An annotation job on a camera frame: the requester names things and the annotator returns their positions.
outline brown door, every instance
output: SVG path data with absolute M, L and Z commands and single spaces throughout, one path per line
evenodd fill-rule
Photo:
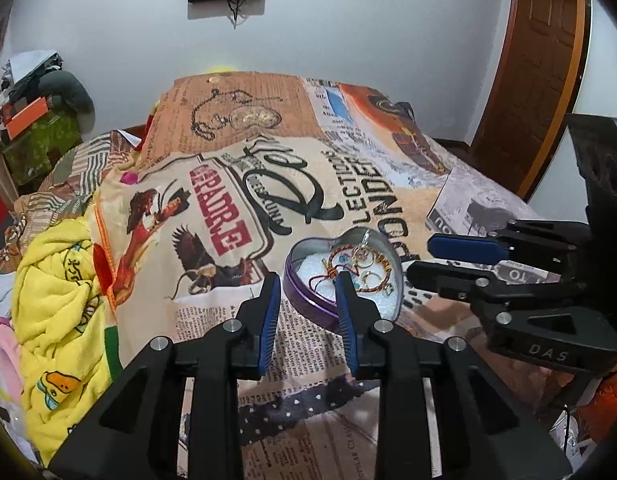
M 586 0 L 512 0 L 474 165 L 522 197 L 539 183 L 578 88 Z

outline door frame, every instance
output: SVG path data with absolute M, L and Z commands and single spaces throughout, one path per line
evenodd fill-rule
M 511 49 L 512 33 L 515 25 L 515 19 L 517 18 L 517 2 L 518 0 L 511 0 L 511 11 L 509 13 L 509 21 L 506 28 L 506 36 L 504 37 L 501 56 L 499 58 L 499 65 L 495 74 L 495 79 L 493 80 L 491 94 L 488 97 L 488 101 L 482 114 L 482 120 L 477 128 L 475 139 L 471 143 L 471 155 L 475 155 L 475 152 L 477 151 L 477 147 L 483 137 L 485 118 L 492 113 L 493 106 L 495 106 L 499 95 L 501 81 L 504 74 L 504 67 L 506 66 Z M 546 169 L 555 154 L 555 150 L 557 150 L 557 146 L 562 139 L 563 132 L 565 131 L 563 117 L 566 113 L 573 111 L 573 107 L 575 106 L 575 101 L 579 93 L 579 86 L 581 85 L 581 78 L 586 65 L 590 32 L 591 0 L 577 0 L 573 55 L 571 56 L 568 72 L 563 84 L 562 94 L 557 103 L 557 108 L 555 109 L 555 113 L 546 132 L 546 136 L 539 147 L 539 151 L 537 152 L 528 173 L 524 177 L 524 180 L 515 191 L 515 193 L 524 200 L 530 199 L 535 188 L 541 181 L 541 178 L 544 176 L 544 173 L 546 172 Z

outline green trim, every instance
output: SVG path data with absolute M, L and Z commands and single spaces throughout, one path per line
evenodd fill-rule
M 114 381 L 122 373 L 122 363 L 120 363 L 120 335 L 116 326 L 109 326 L 104 329 L 104 349 L 106 350 L 106 360 L 108 361 L 111 379 Z

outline bird illustration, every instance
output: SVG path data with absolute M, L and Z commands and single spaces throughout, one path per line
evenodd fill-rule
M 250 260 L 240 258 L 236 266 L 216 265 L 213 257 L 204 248 L 200 237 L 191 233 L 188 227 L 181 226 L 173 232 L 173 246 L 184 272 L 177 280 L 172 300 L 177 296 L 184 277 L 192 282 L 188 288 L 190 295 L 204 294 L 216 286 L 239 286 L 251 281 L 252 263 Z

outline yellow blanket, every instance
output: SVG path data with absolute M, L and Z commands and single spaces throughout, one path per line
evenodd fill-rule
M 12 313 L 28 436 L 45 465 L 111 383 L 105 310 L 86 220 L 39 234 L 17 269 Z

